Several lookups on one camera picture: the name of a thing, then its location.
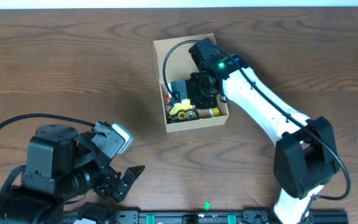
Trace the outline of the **brown cardboard box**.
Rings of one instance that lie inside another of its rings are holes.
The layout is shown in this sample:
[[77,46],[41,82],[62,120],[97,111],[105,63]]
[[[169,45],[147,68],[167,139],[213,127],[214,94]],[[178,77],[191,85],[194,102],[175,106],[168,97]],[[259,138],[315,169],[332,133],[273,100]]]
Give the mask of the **brown cardboard box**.
[[[198,111],[199,118],[193,121],[173,122],[168,118],[169,107],[166,103],[166,95],[168,95],[168,92],[163,80],[164,59],[167,53],[176,44],[185,40],[203,40],[205,38],[209,38],[214,44],[217,43],[213,33],[153,41],[154,64],[156,68],[156,77],[159,84],[161,103],[163,107],[164,127],[168,133],[220,126],[224,125],[228,120],[229,112],[227,105],[221,101],[218,102],[220,116],[212,116],[212,113],[209,110],[200,110]],[[182,45],[174,50],[173,53],[169,56],[166,65],[166,78],[168,82],[188,79],[190,78],[190,74],[192,72],[198,71],[189,53],[191,46],[191,44]]]

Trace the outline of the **clear yellow tape roll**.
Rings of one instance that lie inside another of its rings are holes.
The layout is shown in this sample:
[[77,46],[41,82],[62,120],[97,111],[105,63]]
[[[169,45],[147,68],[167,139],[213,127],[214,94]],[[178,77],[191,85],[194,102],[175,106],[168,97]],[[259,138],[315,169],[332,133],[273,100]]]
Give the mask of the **clear yellow tape roll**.
[[216,108],[210,108],[210,109],[209,109],[209,113],[210,113],[210,116],[211,116],[211,117],[218,117],[218,116],[220,116],[220,110],[219,110],[218,107],[216,107]]

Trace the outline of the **yellow sticky note pad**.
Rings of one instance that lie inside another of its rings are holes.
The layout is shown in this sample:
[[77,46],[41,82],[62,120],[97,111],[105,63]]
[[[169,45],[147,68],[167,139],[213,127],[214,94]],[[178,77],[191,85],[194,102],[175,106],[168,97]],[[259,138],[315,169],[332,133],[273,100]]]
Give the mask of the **yellow sticky note pad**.
[[172,106],[172,108],[169,110],[169,115],[170,116],[175,116],[178,114],[178,112],[180,111],[188,111],[188,110],[193,110],[195,108],[194,105],[191,104],[182,104],[182,103],[176,103]]

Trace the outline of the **correction tape dispenser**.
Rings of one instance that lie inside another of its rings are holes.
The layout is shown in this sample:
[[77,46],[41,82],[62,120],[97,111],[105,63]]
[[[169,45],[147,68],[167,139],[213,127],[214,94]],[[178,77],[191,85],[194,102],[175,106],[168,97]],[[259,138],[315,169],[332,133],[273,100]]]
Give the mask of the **correction tape dispenser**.
[[177,122],[193,121],[199,118],[198,113],[195,110],[179,111],[176,115],[171,117],[171,120]]

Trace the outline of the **yellow highlighter blue cap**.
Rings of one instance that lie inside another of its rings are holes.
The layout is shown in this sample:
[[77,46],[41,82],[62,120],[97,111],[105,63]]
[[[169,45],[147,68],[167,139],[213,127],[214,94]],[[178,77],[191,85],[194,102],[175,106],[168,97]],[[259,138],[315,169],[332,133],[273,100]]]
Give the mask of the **yellow highlighter blue cap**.
[[190,99],[182,99],[182,100],[181,100],[181,103],[182,103],[182,104],[185,104],[185,105],[190,105],[190,104],[191,104],[191,100],[190,100]]

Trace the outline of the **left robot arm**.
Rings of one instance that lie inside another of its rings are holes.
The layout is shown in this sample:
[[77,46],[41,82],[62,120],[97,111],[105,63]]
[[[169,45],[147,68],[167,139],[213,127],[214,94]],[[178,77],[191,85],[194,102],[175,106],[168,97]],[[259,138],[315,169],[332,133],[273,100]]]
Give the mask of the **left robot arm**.
[[60,223],[64,206],[94,191],[121,202],[144,166],[124,174],[110,163],[124,154],[133,135],[118,124],[96,122],[91,131],[63,124],[39,127],[29,141],[24,166],[15,168],[0,189],[0,223]]

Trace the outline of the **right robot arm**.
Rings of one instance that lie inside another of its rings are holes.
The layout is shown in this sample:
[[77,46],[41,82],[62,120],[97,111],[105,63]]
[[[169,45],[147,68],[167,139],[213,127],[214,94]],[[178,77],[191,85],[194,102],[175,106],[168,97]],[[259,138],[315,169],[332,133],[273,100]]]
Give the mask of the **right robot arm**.
[[171,104],[184,100],[209,109],[222,95],[244,109],[275,146],[274,175],[281,187],[269,223],[309,221],[310,205],[319,191],[339,172],[330,122],[293,109],[269,90],[253,69],[236,54],[195,56],[198,72],[188,80],[166,83]]

